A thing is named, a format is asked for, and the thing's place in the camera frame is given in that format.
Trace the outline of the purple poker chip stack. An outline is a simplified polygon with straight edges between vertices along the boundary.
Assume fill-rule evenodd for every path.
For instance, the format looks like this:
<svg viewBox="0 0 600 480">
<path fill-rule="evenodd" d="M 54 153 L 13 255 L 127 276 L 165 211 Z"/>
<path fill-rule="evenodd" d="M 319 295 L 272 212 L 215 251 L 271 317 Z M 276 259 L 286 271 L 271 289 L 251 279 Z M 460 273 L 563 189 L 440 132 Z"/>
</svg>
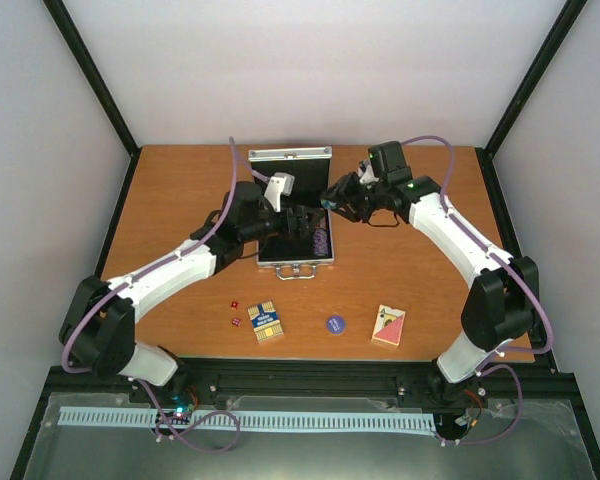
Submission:
<svg viewBox="0 0 600 480">
<path fill-rule="evenodd" d="M 312 242 L 312 251 L 316 257 L 328 257 L 330 255 L 329 234 L 325 228 L 314 230 Z"/>
</svg>

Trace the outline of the aluminium poker case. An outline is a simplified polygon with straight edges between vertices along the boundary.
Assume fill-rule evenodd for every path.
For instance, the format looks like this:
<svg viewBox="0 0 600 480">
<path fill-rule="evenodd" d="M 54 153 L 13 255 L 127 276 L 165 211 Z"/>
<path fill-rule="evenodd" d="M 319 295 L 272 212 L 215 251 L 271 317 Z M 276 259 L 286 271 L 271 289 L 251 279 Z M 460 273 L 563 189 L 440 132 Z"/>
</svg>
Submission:
<svg viewBox="0 0 600 480">
<path fill-rule="evenodd" d="M 326 190 L 330 146 L 256 149 L 248 154 L 256 181 L 276 210 L 281 228 L 258 244 L 260 268 L 282 281 L 313 279 L 335 261 L 331 217 L 320 195 Z"/>
</svg>

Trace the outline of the teal poker chip stack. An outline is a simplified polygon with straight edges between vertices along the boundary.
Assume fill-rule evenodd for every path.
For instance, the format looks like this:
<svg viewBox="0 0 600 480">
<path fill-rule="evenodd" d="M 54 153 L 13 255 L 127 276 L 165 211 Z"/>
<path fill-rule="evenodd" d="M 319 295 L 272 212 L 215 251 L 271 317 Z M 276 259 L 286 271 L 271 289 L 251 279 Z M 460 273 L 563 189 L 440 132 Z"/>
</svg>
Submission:
<svg viewBox="0 0 600 480">
<path fill-rule="evenodd" d="M 338 203 L 328 200 L 328 199 L 321 199 L 321 205 L 324 209 L 328 209 L 328 210 L 334 210 L 338 207 Z"/>
</svg>

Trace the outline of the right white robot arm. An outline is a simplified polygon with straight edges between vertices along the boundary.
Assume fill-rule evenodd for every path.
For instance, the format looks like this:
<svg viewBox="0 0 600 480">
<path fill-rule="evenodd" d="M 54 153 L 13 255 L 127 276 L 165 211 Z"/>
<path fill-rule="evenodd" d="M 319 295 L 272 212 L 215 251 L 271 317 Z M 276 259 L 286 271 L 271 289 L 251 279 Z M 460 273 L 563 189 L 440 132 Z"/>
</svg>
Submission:
<svg viewBox="0 0 600 480">
<path fill-rule="evenodd" d="M 362 180 L 351 172 L 320 196 L 324 207 L 351 222 L 387 210 L 424 234 L 454 265 L 469 288 L 461 332 L 435 361 L 427 378 L 431 400 L 449 405 L 479 367 L 502 354 L 537 320 L 538 269 L 490 242 L 441 194 L 430 177 Z"/>
</svg>

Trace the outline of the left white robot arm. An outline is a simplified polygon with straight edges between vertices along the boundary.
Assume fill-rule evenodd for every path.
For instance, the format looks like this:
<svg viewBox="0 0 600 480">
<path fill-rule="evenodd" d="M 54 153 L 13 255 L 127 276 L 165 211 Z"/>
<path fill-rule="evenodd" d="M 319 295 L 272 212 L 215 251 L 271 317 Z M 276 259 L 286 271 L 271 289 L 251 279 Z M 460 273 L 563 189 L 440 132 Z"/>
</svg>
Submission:
<svg viewBox="0 0 600 480">
<path fill-rule="evenodd" d="M 244 246 L 271 237 L 303 239 L 325 212 L 266 195 L 256 183 L 237 182 L 223 207 L 171 252 L 130 273 L 82 280 L 59 332 L 61 364 L 71 374 L 99 379 L 119 375 L 144 381 L 166 402 L 181 400 L 188 378 L 176 357 L 137 340 L 139 321 L 190 285 L 211 278 L 242 258 Z"/>
</svg>

